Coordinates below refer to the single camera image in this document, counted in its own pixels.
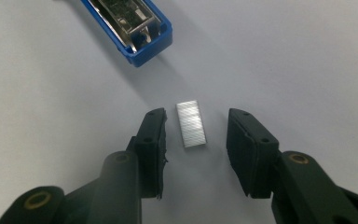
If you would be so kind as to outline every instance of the staple strip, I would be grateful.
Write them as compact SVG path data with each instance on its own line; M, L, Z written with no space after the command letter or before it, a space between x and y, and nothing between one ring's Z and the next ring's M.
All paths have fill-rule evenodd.
M189 101L176 105L180 128L185 147L206 144L205 131L202 126L199 104Z

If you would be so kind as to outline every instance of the white table surface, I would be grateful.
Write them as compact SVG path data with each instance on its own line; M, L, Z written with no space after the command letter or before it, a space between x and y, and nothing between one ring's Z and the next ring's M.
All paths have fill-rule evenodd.
M80 1L0 0L0 216L29 189L98 176L158 107L169 163L145 224L274 223L229 165L231 107L358 193L358 1L154 2L173 44L134 68ZM175 104L194 99L208 144L184 149Z

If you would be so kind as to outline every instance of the gray surface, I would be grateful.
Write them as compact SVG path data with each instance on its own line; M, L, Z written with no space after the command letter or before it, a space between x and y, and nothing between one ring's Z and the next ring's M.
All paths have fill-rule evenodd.
M229 166L230 107L358 192L358 1L155 3L174 43L136 69L79 1L0 1L0 216L28 189L92 179L161 106L170 162L145 224L273 223ZM183 150L175 104L192 99L208 144Z

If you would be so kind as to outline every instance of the screw hole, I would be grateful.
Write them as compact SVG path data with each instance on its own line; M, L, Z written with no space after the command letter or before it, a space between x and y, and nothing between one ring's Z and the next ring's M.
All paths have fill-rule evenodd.
M289 159L299 164L308 164L310 162L307 157L300 154L292 154L289 156Z
M51 194L46 191L40 191L31 195L25 201L24 207L28 210L33 210L48 203L51 199Z
M153 141L152 138L145 138L145 139L144 139L144 142L152 142L152 141Z

